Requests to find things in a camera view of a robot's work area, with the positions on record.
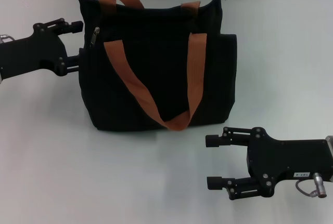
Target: bag handle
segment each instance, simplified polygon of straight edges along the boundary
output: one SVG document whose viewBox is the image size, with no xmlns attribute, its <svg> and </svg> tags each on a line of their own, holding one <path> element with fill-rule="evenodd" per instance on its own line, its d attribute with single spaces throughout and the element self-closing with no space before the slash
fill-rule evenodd
<svg viewBox="0 0 333 224">
<path fill-rule="evenodd" d="M 197 2 L 188 2 L 188 3 L 182 3 L 181 4 L 181 9 L 188 10 L 193 14 L 194 16 L 198 16 L 198 11 L 199 11 L 199 6 L 200 6 L 200 1 Z"/>
<path fill-rule="evenodd" d="M 144 9 L 140 0 L 120 0 L 126 7 Z M 99 0 L 101 10 L 104 14 L 115 14 L 117 11 L 116 0 Z"/>
<path fill-rule="evenodd" d="M 149 90 L 132 71 L 126 59 L 122 40 L 104 42 L 104 46 L 113 68 L 147 115 L 168 129 L 183 130 L 190 123 L 202 99 L 206 42 L 207 34 L 190 34 L 187 53 L 187 98 L 189 110 L 166 122 L 161 119 Z"/>
</svg>

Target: zipper pull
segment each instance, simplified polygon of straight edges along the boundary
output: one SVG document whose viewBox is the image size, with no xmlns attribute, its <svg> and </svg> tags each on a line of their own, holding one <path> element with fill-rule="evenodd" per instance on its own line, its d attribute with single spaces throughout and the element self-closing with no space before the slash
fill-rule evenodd
<svg viewBox="0 0 333 224">
<path fill-rule="evenodd" d="M 90 41 L 90 48 L 92 48 L 95 45 L 97 35 L 99 34 L 99 27 L 95 27 L 92 40 Z"/>
</svg>

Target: white table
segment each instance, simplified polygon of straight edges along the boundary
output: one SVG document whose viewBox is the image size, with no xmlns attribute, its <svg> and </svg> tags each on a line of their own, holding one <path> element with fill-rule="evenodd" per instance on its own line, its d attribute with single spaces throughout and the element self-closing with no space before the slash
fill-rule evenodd
<svg viewBox="0 0 333 224">
<path fill-rule="evenodd" d="M 142 0 L 146 7 L 188 1 Z M 325 199 L 302 195 L 295 181 L 279 183 L 268 199 L 230 201 L 225 190 L 209 191 L 206 176 L 248 176 L 246 148 L 206 148 L 204 137 L 223 126 L 262 126 L 277 139 L 332 135 L 333 0 L 222 7 L 221 32 L 238 37 L 236 103 L 224 125 L 107 133 L 90 122 L 77 73 L 4 80 L 0 223 L 331 223 L 333 184 L 325 183 Z M 16 39 L 36 22 L 82 20 L 77 0 L 0 0 L 0 12 L 0 33 Z M 69 56 L 83 46 L 83 33 L 61 39 Z M 302 187 L 312 191 L 314 183 Z"/>
</svg>

